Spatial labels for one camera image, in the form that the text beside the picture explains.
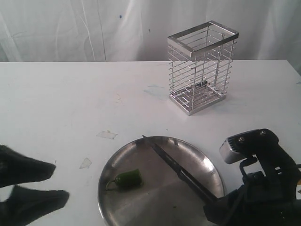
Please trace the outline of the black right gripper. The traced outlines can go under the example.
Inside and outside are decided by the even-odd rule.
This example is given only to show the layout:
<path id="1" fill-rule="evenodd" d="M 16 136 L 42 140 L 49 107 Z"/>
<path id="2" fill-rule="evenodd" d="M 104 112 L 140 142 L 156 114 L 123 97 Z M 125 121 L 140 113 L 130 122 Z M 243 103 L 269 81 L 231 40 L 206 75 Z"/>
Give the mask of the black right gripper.
<path id="1" fill-rule="evenodd" d="M 208 221 L 218 226 L 299 226 L 301 179 L 296 164 L 279 145 L 238 161 L 240 188 L 204 206 Z"/>

